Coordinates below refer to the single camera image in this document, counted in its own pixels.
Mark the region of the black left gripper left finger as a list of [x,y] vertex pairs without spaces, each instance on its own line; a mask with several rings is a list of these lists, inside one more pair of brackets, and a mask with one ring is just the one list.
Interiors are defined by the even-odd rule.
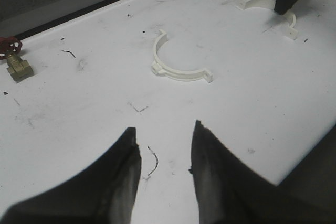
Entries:
[[130,223],[141,175],[136,129],[66,182],[13,204],[1,223]]

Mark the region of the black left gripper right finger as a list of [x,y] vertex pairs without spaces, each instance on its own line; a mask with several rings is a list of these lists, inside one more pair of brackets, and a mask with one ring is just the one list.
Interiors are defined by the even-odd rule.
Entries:
[[335,223],[335,215],[289,195],[195,122],[191,169],[200,223]]

